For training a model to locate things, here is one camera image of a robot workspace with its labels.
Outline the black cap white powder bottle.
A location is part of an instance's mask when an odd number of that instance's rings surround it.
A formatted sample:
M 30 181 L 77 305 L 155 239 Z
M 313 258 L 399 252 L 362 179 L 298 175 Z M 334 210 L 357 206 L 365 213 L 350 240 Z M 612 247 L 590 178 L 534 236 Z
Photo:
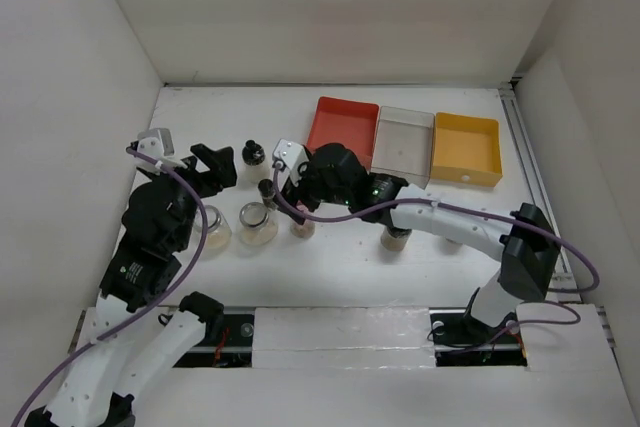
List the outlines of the black cap white powder bottle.
M 248 181 L 258 184 L 261 180 L 269 177 L 265 151 L 260 144 L 253 139 L 247 140 L 242 148 L 241 155 L 244 162 L 245 177 Z

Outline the pink lid spice bottle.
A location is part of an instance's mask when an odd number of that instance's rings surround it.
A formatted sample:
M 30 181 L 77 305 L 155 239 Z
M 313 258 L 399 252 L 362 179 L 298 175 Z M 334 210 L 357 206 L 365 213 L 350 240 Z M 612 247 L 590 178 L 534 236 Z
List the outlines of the pink lid spice bottle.
M 306 217 L 296 217 L 291 221 L 289 230 L 299 239 L 309 239 L 315 233 L 315 222 Z

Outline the glass jar steel rim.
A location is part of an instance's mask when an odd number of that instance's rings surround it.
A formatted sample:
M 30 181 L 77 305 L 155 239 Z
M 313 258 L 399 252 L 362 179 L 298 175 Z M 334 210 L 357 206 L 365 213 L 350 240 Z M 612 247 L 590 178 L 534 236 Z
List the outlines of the glass jar steel rim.
M 239 212 L 240 241 L 247 246 L 263 246 L 278 233 L 277 220 L 264 204 L 249 202 Z

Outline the grey lid spice jar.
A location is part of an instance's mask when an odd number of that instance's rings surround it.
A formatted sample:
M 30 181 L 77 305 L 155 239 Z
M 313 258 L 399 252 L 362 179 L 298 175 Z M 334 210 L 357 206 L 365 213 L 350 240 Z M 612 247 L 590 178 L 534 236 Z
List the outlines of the grey lid spice jar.
M 450 239 L 450 238 L 448 238 L 448 237 L 445 237 L 445 240 L 446 240 L 447 242 L 449 242 L 450 244 L 452 244 L 452 245 L 456 245 L 456 246 L 461 246 L 461 245 L 462 245 L 462 243 L 461 243 L 461 242 L 458 242 L 458 241 L 456 241 L 456 240 Z
M 386 227 L 381 234 L 380 242 L 385 249 L 391 252 L 400 252 L 405 248 L 411 234 L 411 229 Z

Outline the glass jar under left arm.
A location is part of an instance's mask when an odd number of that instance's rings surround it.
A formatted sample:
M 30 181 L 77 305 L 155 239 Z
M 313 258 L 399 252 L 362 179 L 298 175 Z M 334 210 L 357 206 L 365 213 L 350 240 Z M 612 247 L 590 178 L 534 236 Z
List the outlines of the glass jar under left arm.
M 221 250 L 231 240 L 232 232 L 222 212 L 215 206 L 206 205 L 207 222 L 203 221 L 200 213 L 196 215 L 194 228 L 206 233 L 205 247 L 210 250 Z

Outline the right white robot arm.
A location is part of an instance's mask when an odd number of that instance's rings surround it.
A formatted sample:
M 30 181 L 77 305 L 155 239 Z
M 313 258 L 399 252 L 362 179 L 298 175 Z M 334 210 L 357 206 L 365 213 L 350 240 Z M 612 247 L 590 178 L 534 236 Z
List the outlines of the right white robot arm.
M 473 340 L 495 335 L 514 319 L 522 303 L 545 300 L 560 245 L 543 212 L 524 203 L 504 221 L 486 211 L 447 207 L 408 180 L 368 171 L 339 143 L 315 152 L 282 139 L 272 153 L 276 172 L 289 177 L 277 188 L 280 210 L 298 223 L 299 205 L 314 212 L 322 204 L 344 205 L 356 218 L 398 234 L 419 231 L 444 237 L 497 261 L 497 272 L 471 296 L 462 328 Z

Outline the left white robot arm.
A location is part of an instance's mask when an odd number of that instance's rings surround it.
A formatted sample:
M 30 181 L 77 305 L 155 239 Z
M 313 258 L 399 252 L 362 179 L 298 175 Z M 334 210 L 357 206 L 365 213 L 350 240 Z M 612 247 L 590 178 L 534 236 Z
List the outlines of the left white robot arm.
M 19 426 L 132 426 L 145 388 L 155 384 L 191 347 L 222 334 L 224 307 L 193 292 L 184 297 L 158 337 L 136 359 L 134 323 L 186 280 L 193 263 L 176 255 L 190 242 L 194 222 L 205 222 L 204 199 L 237 183 L 234 151 L 203 144 L 175 161 L 148 155 L 139 141 L 127 149 L 141 161 L 147 182 L 135 188 L 121 217 L 123 235 L 99 284 L 87 342 L 61 362 L 31 394 L 36 399 L 64 372 L 50 401 L 32 409 L 25 401 L 13 420 Z

